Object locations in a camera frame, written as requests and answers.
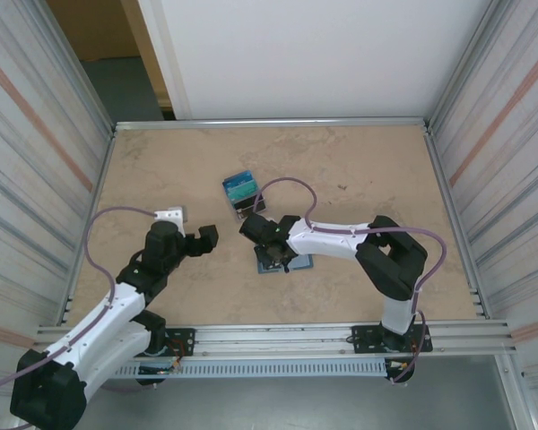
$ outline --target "marble-patterned surface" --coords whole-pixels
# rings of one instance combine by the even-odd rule
[[[214,223],[220,234],[213,253],[185,259],[150,305],[168,324],[355,322],[382,314],[382,296],[354,262],[316,256],[311,270],[257,274],[253,246],[239,235],[221,187],[223,178],[244,169],[259,184],[278,176],[309,182],[319,197],[313,220],[348,224],[384,214],[439,233],[449,255],[424,287],[420,308],[430,319],[475,317],[419,127],[123,131],[99,209],[130,205],[153,211],[183,204],[187,232]],[[265,198],[265,215],[276,219],[303,214],[311,202],[295,184],[274,185]],[[106,215],[91,235],[93,258],[118,274],[143,247],[151,223],[132,213]],[[428,264],[434,264],[438,244],[418,239],[429,251]],[[69,323],[86,315],[107,290],[103,276],[85,263]]]

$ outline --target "corrugated metal panel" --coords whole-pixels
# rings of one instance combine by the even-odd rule
[[[0,2],[0,377],[57,323],[110,143],[78,67],[42,2]]]
[[[437,150],[482,292],[538,399],[538,0],[512,2],[449,106]]]

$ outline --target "enclosure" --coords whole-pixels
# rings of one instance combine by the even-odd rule
[[[186,232],[215,224],[219,243],[148,309],[195,329],[186,371],[96,393],[76,428],[538,429],[538,1],[238,3],[136,2],[177,120],[115,123],[48,5],[0,2],[0,379],[107,294],[82,248],[97,211],[184,205]],[[406,387],[347,370],[396,357],[346,342],[383,314],[358,264],[259,274],[222,187],[243,170],[309,183],[314,221],[444,239],[419,300],[434,349]],[[311,204],[296,184],[264,198],[273,219]],[[104,215],[91,257],[116,276],[151,224]],[[415,238],[426,272],[440,246]],[[0,427],[23,424],[11,393]]]

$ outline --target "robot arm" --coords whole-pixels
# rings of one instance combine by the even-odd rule
[[[385,296],[381,326],[386,332],[383,343],[388,349],[400,350],[404,334],[414,314],[414,286],[427,259],[426,250],[407,233],[334,234],[317,230],[358,232],[366,228],[398,227],[388,217],[377,216],[371,223],[342,226],[312,222],[284,216],[279,223],[251,214],[239,233],[256,244],[257,259],[265,268],[282,265],[285,271],[297,255],[320,254],[358,262],[377,290]],[[388,246],[387,254],[381,248]]]
[[[135,253],[117,276],[113,297],[108,293],[46,351],[31,349],[21,357],[18,372],[63,350],[15,380],[12,414],[44,430],[74,428],[93,394],[121,365],[144,351],[162,350],[165,320],[145,308],[187,256],[208,254],[217,245],[215,226],[201,227],[199,233],[199,238],[185,234],[181,207],[156,212],[145,248]],[[85,329],[87,332],[72,342]]]

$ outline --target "orange stripe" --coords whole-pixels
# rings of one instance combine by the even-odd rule
[[[488,126],[488,128],[478,140],[476,145],[474,145],[474,147],[468,153],[468,156],[466,156],[466,159],[464,159],[458,170],[452,175],[452,177],[450,178],[450,184],[452,186],[455,186],[456,182],[458,181],[458,178],[464,173],[468,165],[473,162],[473,159],[474,157],[476,157],[476,154],[481,151],[484,145],[490,140],[492,135],[498,130],[500,125],[507,118],[508,114],[512,111],[514,106],[516,106],[518,102],[522,99],[522,97],[526,95],[526,93],[532,88],[536,81],[538,81],[538,61],[530,70],[530,72],[528,72],[522,83],[520,83],[506,106],[502,108],[500,113],[496,116],[496,118],[494,118],[494,121],[492,121],[492,124]]]
[[[32,348],[35,343],[33,338],[16,333],[15,331],[3,329],[2,327],[0,327],[0,342],[22,348]]]
[[[512,339],[515,343],[522,343],[536,338],[538,338],[538,322],[512,331]]]
[[[76,175],[79,181],[83,186],[86,187],[88,191],[93,189],[93,184],[90,179],[82,172],[78,165],[74,162],[72,157],[65,151],[62,147],[62,144],[56,139],[54,134],[50,132],[44,121],[38,116],[36,111],[30,106],[30,103],[23,97],[23,95],[16,90],[12,81],[8,79],[4,71],[0,68],[0,86],[6,91],[10,98],[18,105],[21,112],[28,118],[28,120],[34,125],[36,130],[46,139],[46,142],[50,144],[54,151],[59,155],[62,161],[70,168],[72,173]]]

